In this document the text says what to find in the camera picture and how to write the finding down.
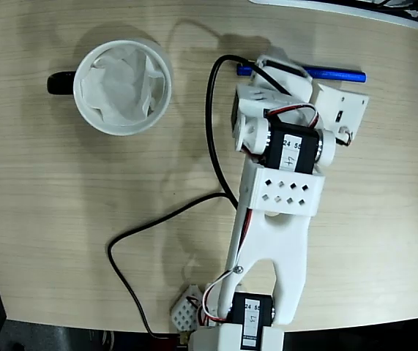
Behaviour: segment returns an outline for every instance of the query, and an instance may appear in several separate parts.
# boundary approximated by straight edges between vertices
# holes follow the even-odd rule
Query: red wire
[[[268,116],[273,116],[273,115],[278,115],[279,113],[284,113],[284,112],[288,112],[288,111],[294,111],[294,110],[299,110],[301,108],[310,108],[312,110],[314,110],[316,112],[313,120],[310,122],[309,127],[310,128],[314,128],[316,127],[316,124],[318,123],[319,120],[319,114],[318,111],[316,111],[316,109],[311,106],[311,105],[294,105],[294,106],[286,106],[286,107],[282,107],[279,108],[277,110],[270,110],[267,115]]]
[[[253,210],[252,210],[251,208],[248,208],[248,209],[246,210],[245,221],[243,222],[243,228],[242,228],[242,231],[241,231],[241,239],[240,239],[240,241],[239,241],[239,248],[241,247],[241,245],[242,245],[242,243],[243,243],[243,241],[244,241],[244,239],[245,239],[247,229],[248,229],[248,227],[249,227],[249,225],[250,225],[250,222],[251,222],[251,216],[252,216],[252,214],[253,214]],[[205,306],[207,306],[207,299],[209,298],[210,291],[212,290],[212,288],[213,288],[213,287],[211,287],[211,288],[209,289],[209,291],[207,292],[207,294],[206,294],[206,298],[205,298],[205,300],[204,300],[204,304],[205,304]],[[225,322],[225,321],[226,321],[226,320],[225,320],[225,319],[223,319],[223,318],[212,318],[212,317],[207,316],[207,315],[206,315],[206,317],[207,317],[208,319],[210,319],[210,320],[213,320],[214,322]]]
[[[241,248],[243,241],[245,241],[246,232],[247,232],[248,227],[250,226],[252,214],[253,214],[253,210],[251,208],[248,208],[246,210],[246,217],[245,217],[245,221],[243,222],[243,228],[241,230],[241,238],[239,239],[238,250]]]

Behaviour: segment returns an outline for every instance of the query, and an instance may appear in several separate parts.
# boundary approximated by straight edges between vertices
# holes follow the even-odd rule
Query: printed number 24
[[[290,140],[284,140],[283,145],[284,146],[290,146],[291,145]],[[301,143],[295,143],[294,148],[297,148],[299,150],[301,145],[302,145]]]

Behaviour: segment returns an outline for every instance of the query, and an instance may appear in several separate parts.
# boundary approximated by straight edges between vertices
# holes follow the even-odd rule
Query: wooden table
[[[173,100],[142,135],[90,127],[72,97],[45,90],[112,39],[159,42],[174,65]],[[142,331],[105,244],[129,227],[218,189],[206,151],[204,96],[225,53],[256,58],[269,44],[306,64],[361,67],[369,94],[350,148],[326,170],[310,228],[308,276],[290,331],[418,317],[418,31],[246,0],[0,1],[0,291],[10,319]],[[242,155],[229,127],[234,85],[220,71],[214,132],[237,189]],[[212,200],[115,248],[155,331],[189,283],[223,269],[234,210]],[[260,263],[245,286],[268,293]]]

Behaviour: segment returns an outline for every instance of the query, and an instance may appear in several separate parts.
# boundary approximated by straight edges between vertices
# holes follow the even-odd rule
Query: blue pen
[[[303,67],[314,79],[342,80],[345,82],[365,83],[367,75],[361,71],[351,69],[329,68],[329,67]],[[248,76],[253,70],[249,66],[236,65],[237,75]]]

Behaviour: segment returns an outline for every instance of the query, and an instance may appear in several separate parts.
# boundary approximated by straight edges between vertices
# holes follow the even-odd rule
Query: black wire
[[[120,242],[122,239],[128,238],[131,235],[137,234],[139,232],[142,232],[144,230],[147,230],[149,228],[154,227],[155,225],[159,225],[163,222],[168,221],[169,219],[172,219],[175,216],[178,216],[179,214],[181,214],[182,212],[189,210],[190,208],[198,205],[199,203],[203,203],[204,201],[207,200],[211,200],[211,199],[215,199],[217,197],[225,197],[227,199],[229,199],[228,195],[222,192],[215,192],[213,194],[209,194],[209,195],[204,195],[203,197],[200,197],[198,199],[195,199],[193,201],[191,201],[190,203],[188,203],[187,205],[182,206],[181,208],[178,208],[177,210],[167,214],[166,216],[163,216],[159,219],[155,219],[154,221],[151,221],[149,223],[143,224],[140,227],[136,227],[133,229],[130,229],[126,232],[123,232],[122,234],[119,234],[118,236],[116,236],[115,238],[113,238],[113,240],[111,240],[106,248],[106,252],[108,254],[108,259],[109,262],[111,264],[111,266],[114,269],[114,272],[116,272],[117,276],[119,277],[119,279],[121,280],[122,284],[126,287],[127,291],[129,292],[129,294],[132,296],[132,298],[134,299],[135,305],[137,306],[138,309],[138,313],[141,315],[141,319],[142,319],[142,323],[143,326],[145,327],[145,329],[147,330],[147,333],[150,334],[150,336],[153,336],[156,339],[169,339],[168,337],[161,337],[156,335],[152,329],[150,328],[149,325],[149,321],[147,320],[147,317],[145,315],[145,311],[143,310],[143,307],[141,305],[141,302],[138,300],[137,295],[135,294],[134,290],[131,288],[130,284],[127,282],[126,278],[124,277],[124,275],[121,273],[121,271],[119,270],[116,262],[114,261],[113,258],[113,246],[116,245],[118,242]]]
[[[389,2],[391,2],[391,0],[384,0],[384,1],[380,2],[379,4],[376,4],[376,6],[377,7],[382,7],[382,6],[386,5]]]
[[[366,3],[363,1],[354,1],[354,4],[351,4],[350,0],[330,0],[328,1],[332,4],[355,7],[362,10],[370,11],[379,11],[379,12],[402,12],[402,11],[418,11],[418,0],[414,4],[404,5],[404,6],[383,6],[383,2],[380,4]]]
[[[242,58],[241,56],[236,55],[224,55],[219,57],[218,60],[214,63],[212,71],[210,72],[209,82],[207,83],[207,92],[206,92],[206,139],[207,139],[207,148],[209,149],[210,160],[212,161],[212,166],[215,171],[215,175],[222,186],[223,191],[228,195],[228,199],[231,201],[231,204],[234,208],[238,207],[238,200],[230,189],[225,176],[223,175],[222,168],[218,162],[217,151],[215,150],[214,142],[214,131],[212,129],[212,105],[214,101],[214,88],[215,80],[217,78],[217,73],[225,61],[235,61],[243,64],[244,66],[249,66],[254,72],[258,73],[262,78],[271,83],[280,93],[291,95],[285,88],[283,88],[274,78],[267,74],[262,68],[256,66],[251,61]]]

